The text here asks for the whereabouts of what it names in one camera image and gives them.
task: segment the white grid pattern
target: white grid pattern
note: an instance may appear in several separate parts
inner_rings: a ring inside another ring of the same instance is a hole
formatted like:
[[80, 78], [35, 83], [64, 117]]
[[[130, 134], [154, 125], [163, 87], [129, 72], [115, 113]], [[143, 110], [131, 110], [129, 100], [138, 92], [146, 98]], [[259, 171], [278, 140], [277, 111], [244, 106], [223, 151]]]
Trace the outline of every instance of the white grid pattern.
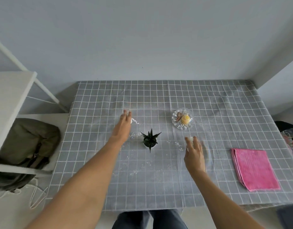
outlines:
[[[195, 126], [186, 131], [171, 122], [182, 107], [195, 116]], [[206, 166], [213, 182], [236, 203], [293, 202], [292, 155], [254, 86], [243, 80], [81, 81], [48, 200], [105, 144], [122, 108], [131, 109], [139, 124], [132, 124], [122, 146], [103, 210], [205, 205], [183, 162], [184, 137], [194, 135], [208, 148]], [[151, 128], [162, 134], [150, 154], [137, 134]], [[249, 193], [237, 180], [232, 147], [265, 150], [281, 190]]]

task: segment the small glass object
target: small glass object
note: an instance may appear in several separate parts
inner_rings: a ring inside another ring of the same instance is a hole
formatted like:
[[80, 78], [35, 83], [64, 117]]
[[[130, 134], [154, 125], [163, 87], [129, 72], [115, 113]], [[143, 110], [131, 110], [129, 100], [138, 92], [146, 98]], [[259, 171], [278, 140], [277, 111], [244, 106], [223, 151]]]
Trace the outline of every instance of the small glass object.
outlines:
[[187, 108], [179, 108], [173, 113], [172, 122], [181, 130], [191, 128], [194, 125], [193, 113]]

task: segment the yellow fruit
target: yellow fruit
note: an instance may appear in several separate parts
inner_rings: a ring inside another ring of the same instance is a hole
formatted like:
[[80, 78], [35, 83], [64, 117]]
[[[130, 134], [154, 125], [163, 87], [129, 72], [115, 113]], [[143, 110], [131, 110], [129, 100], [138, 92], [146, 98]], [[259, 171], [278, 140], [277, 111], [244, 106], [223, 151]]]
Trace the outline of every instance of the yellow fruit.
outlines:
[[191, 118], [188, 115], [183, 115], [182, 118], [180, 119], [180, 122], [183, 125], [187, 125], [190, 122]]

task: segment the olive green bag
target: olive green bag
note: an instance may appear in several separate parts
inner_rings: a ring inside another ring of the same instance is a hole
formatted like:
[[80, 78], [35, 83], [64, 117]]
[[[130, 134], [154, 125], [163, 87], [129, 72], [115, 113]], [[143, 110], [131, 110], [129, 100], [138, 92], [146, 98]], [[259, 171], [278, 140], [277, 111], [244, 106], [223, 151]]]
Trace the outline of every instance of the olive green bag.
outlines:
[[[60, 130], [54, 125], [34, 119], [15, 119], [0, 149], [0, 164], [42, 169], [60, 140]], [[34, 177], [34, 174], [0, 172], [0, 190], [22, 188]]]

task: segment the hand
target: hand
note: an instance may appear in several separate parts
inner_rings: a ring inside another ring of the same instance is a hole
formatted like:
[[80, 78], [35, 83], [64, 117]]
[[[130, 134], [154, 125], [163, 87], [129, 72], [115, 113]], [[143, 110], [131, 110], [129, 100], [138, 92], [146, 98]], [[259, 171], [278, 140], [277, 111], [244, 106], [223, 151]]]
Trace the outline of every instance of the hand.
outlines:
[[129, 136], [131, 131], [131, 111], [128, 113], [126, 110], [123, 111], [123, 114], [120, 116], [118, 124], [114, 127], [113, 133], [111, 134], [111, 139], [114, 141], [119, 141], [124, 143]]
[[205, 172], [205, 158], [202, 153], [202, 145], [197, 140], [197, 137], [193, 137], [193, 145], [189, 138], [185, 137], [187, 143], [187, 149], [185, 152], [185, 166], [190, 174], [196, 171]]

